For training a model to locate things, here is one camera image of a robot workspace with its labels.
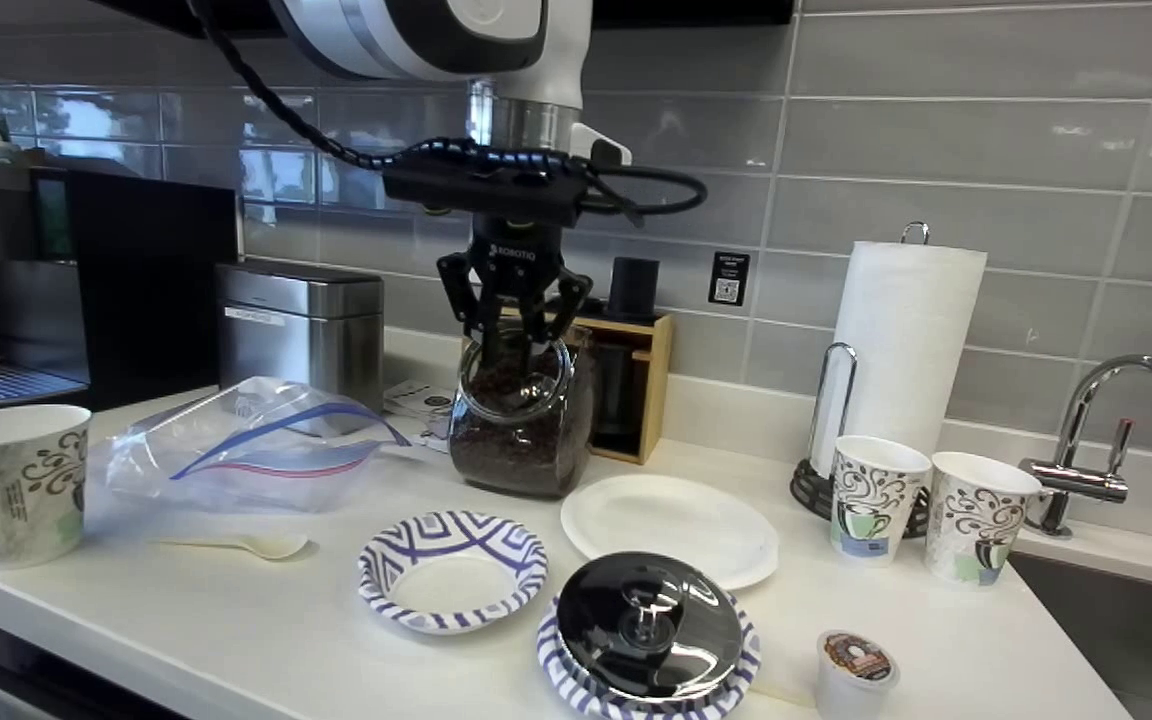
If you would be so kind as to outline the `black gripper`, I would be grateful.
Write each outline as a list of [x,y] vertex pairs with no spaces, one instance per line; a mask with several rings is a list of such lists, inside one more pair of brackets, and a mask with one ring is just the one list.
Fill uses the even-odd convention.
[[538,336],[528,372],[540,379],[577,374],[563,333],[587,300],[591,281],[563,266],[556,222],[476,215],[468,247],[439,257],[436,271],[466,326],[462,374],[506,365],[506,304],[516,304],[526,333]]

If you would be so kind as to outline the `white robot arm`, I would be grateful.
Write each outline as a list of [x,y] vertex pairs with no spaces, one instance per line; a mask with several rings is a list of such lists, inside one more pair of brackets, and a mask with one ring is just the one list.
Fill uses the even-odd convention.
[[385,187],[476,215],[472,244],[439,258],[484,374],[568,374],[563,336],[587,281],[559,258],[595,166],[577,148],[591,0],[268,0],[307,61],[357,81],[468,83],[484,111],[466,134],[364,153],[311,129],[242,57],[217,0],[184,0],[207,42],[297,134],[377,166]]

